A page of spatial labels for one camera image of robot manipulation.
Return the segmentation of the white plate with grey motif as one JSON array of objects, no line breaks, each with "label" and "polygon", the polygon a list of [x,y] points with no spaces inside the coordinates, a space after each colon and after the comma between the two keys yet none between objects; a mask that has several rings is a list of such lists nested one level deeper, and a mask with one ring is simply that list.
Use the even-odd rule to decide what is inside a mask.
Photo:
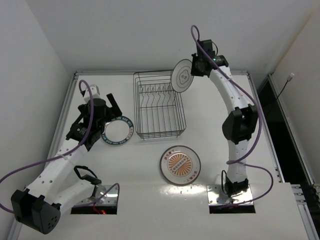
[{"label": "white plate with grey motif", "polygon": [[170,79],[175,92],[183,93],[191,86],[194,79],[191,70],[192,62],[189,59],[183,59],[175,65]]}]

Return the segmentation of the orange sunburst plate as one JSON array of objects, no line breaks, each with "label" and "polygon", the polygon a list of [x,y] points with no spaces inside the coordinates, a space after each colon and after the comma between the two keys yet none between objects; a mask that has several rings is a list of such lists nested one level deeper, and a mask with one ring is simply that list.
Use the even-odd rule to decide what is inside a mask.
[{"label": "orange sunburst plate", "polygon": [[198,154],[185,145],[174,145],[160,157],[159,169],[164,180],[174,186],[187,186],[196,181],[202,168]]}]

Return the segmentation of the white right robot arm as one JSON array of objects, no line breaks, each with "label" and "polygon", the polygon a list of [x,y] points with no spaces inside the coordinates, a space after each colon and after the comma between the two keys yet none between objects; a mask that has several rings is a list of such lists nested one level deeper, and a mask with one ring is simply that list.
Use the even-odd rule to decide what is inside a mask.
[{"label": "white right robot arm", "polygon": [[216,55],[211,40],[197,40],[197,53],[192,55],[191,74],[207,76],[222,97],[228,116],[222,124],[222,133],[228,142],[229,157],[223,192],[228,197],[245,192],[249,185],[246,173],[249,141],[258,121],[258,109],[253,100],[247,100],[235,85],[229,64],[223,55]]}]

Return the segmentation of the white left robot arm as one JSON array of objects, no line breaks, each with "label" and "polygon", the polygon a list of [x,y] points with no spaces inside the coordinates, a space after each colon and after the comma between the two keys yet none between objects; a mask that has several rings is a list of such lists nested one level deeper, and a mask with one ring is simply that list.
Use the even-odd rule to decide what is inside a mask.
[{"label": "white left robot arm", "polygon": [[106,97],[111,107],[100,97],[78,106],[80,115],[71,125],[56,159],[25,190],[13,193],[11,204],[18,222],[46,235],[56,227],[62,214],[93,196],[102,183],[94,176],[81,176],[65,190],[61,190],[61,186],[70,173],[77,172],[78,161],[100,139],[106,123],[122,116],[114,96],[110,93]]}]

